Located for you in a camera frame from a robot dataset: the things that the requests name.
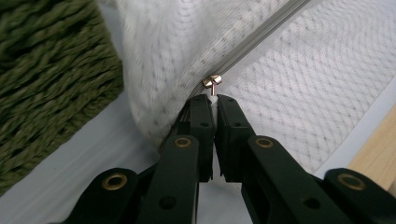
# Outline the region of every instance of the wooden surface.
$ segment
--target wooden surface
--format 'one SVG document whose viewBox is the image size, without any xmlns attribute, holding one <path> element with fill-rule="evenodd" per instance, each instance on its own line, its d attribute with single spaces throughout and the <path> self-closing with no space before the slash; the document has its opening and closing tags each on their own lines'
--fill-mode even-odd
<svg viewBox="0 0 396 224">
<path fill-rule="evenodd" d="M 348 168 L 388 190 L 396 179 L 396 105 L 364 144 Z"/>
</svg>

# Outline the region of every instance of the green textured fabric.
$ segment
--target green textured fabric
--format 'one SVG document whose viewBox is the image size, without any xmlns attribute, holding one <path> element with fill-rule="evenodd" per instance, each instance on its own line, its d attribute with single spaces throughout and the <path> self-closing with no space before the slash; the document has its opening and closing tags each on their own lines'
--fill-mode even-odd
<svg viewBox="0 0 396 224">
<path fill-rule="evenodd" d="M 95 1 L 0 0 L 0 195 L 122 86 Z"/>
</svg>

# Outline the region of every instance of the white mesh fabric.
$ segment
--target white mesh fabric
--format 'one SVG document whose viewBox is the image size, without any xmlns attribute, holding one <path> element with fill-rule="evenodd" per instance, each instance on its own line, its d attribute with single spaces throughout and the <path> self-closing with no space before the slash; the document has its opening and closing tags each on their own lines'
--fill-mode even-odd
<svg viewBox="0 0 396 224">
<path fill-rule="evenodd" d="M 125 89 L 142 132 L 159 145 L 211 65 L 285 3 L 118 0 Z M 314 172 L 395 77 L 396 2 L 323 1 L 280 29 L 219 93 Z"/>
</svg>

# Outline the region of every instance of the metal zipper slider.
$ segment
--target metal zipper slider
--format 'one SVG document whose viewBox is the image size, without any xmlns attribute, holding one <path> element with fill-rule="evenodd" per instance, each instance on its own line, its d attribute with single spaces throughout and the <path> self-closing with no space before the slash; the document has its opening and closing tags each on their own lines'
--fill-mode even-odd
<svg viewBox="0 0 396 224">
<path fill-rule="evenodd" d="M 204 80 L 202 80 L 202 84 L 204 85 L 204 87 L 206 89 L 211 89 L 211 95 L 215 96 L 215 88 L 217 85 L 219 85 L 222 82 L 221 79 L 221 75 L 213 75 L 210 77 L 206 77 L 204 78 Z"/>
</svg>

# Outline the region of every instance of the zipper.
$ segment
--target zipper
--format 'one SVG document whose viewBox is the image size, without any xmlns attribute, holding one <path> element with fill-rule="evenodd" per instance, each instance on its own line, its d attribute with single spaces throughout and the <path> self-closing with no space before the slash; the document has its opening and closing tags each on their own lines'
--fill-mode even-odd
<svg viewBox="0 0 396 224">
<path fill-rule="evenodd" d="M 205 78 L 192 90 L 189 99 L 203 91 L 204 88 L 212 88 L 213 90 L 214 86 L 219 84 L 215 81 L 216 77 L 221 80 L 222 75 L 241 61 L 241 59 L 256 48 L 266 37 L 294 15 L 307 2 L 309 2 L 309 0 L 289 0 L 285 6 L 274 13 L 274 15 L 272 15 L 268 20 L 263 22 L 262 25 L 253 31 L 253 33 L 248 35 L 241 43 L 239 43 L 209 71 L 207 71 L 205 73 Z"/>
</svg>

